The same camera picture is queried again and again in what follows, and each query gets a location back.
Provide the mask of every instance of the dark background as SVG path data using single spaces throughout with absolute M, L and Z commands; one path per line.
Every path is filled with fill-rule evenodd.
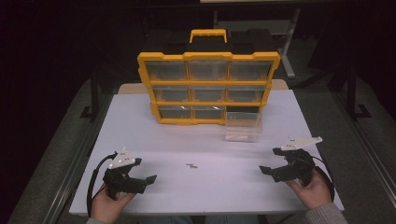
M 148 30 L 211 27 L 211 10 L 128 9 L 138 2 L 0 3 L 1 223 L 7 222 L 67 107 L 93 72 L 101 88 L 112 92 L 122 83 L 139 81 L 136 56 Z M 264 11 L 290 17 L 290 7 L 227 9 L 221 15 L 224 20 L 261 20 L 270 16 Z M 326 69 L 340 60 L 356 64 L 359 76 L 396 118 L 392 14 L 385 0 L 304 5 L 294 38 L 320 37 L 312 67 Z

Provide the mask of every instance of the person's left hand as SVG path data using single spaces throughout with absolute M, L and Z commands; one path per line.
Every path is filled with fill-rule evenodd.
M 104 184 L 101 191 L 93 198 L 91 217 L 105 223 L 114 223 L 119 217 L 122 209 L 128 202 L 136 195 L 128 193 L 123 198 L 120 198 L 120 193 L 116 195 L 116 200 L 108 197 L 108 188 Z

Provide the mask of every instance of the gray floor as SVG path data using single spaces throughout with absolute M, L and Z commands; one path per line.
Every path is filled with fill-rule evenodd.
M 279 68 L 274 78 L 285 79 L 292 86 L 319 72 L 306 67 L 315 45 L 314 39 L 293 40 L 289 59 L 296 78 L 288 79 L 282 68 Z M 364 104 L 372 118 L 353 122 L 343 108 L 345 90 L 338 93 L 327 90 L 326 85 L 330 78 L 331 76 L 325 77 L 305 89 L 294 92 L 311 133 L 324 139 L 318 144 L 318 149 L 332 171 L 336 189 L 346 209 L 346 220 L 350 224 L 395 223 L 394 204 L 376 176 L 374 166 L 365 150 L 367 146 L 361 142 L 361 136 L 356 131 L 357 126 L 361 128 L 389 175 L 396 179 L 395 121 L 375 99 L 370 86 L 358 79 L 357 103 Z M 105 98 L 108 99 L 108 96 L 101 96 L 101 99 Z M 73 156 L 80 149 L 87 133 L 97 132 L 92 131 L 92 122 L 79 117 L 83 108 L 90 104 L 90 99 L 90 86 L 87 82 L 70 105 L 9 223 L 42 223 L 45 219 L 52 207 L 53 199 L 59 193 L 58 186 L 62 184 L 62 177 L 67 174 Z M 67 198 L 56 223 L 86 222 L 87 218 L 68 213 L 72 199 L 73 195 Z M 285 216 L 286 214 L 267 217 L 269 223 L 277 223 Z M 297 214 L 284 223 L 304 223 L 303 219 L 304 214 Z M 118 223 L 133 222 L 132 217 L 122 217 Z

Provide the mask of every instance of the person's right hand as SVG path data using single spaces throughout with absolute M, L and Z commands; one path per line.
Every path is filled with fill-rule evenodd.
M 332 202 L 329 189 L 323 177 L 316 170 L 312 171 L 311 183 L 306 187 L 302 187 L 301 180 L 301 184 L 294 180 L 288 180 L 285 183 L 291 187 L 308 209 L 314 209 Z

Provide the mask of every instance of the hand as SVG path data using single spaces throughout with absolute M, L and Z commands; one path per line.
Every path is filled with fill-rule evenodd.
M 134 193 L 128 193 L 120 199 L 120 193 L 116 195 L 116 200 L 107 195 L 108 188 L 103 184 L 101 191 L 93 198 L 91 217 L 105 223 L 114 223 L 119 217 L 125 205 L 135 196 Z
M 302 187 L 301 180 L 300 184 L 294 180 L 288 180 L 285 183 L 291 187 L 308 209 L 314 209 L 332 202 L 329 189 L 323 177 L 316 170 L 312 171 L 311 183 L 306 187 Z

